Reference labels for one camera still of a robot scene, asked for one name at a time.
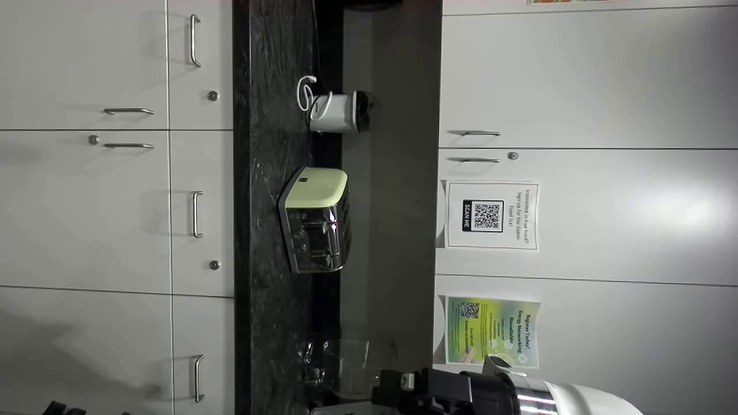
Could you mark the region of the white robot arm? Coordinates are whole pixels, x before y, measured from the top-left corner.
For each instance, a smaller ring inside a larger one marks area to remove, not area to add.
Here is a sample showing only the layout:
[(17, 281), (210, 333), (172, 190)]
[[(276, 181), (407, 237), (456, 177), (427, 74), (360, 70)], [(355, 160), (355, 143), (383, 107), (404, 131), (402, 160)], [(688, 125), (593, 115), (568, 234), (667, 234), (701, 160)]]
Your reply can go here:
[(499, 358), (483, 372), (383, 369), (371, 402), (396, 415), (643, 415), (619, 395), (536, 379)]

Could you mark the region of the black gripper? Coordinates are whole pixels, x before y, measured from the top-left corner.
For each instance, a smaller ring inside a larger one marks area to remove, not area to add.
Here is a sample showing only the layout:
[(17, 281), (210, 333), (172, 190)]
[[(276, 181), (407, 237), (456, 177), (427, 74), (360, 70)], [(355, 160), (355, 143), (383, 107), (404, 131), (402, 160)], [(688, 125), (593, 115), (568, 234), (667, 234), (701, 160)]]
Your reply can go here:
[(394, 410), (422, 410), (433, 404), (431, 372), (381, 369), (371, 391), (371, 402)]

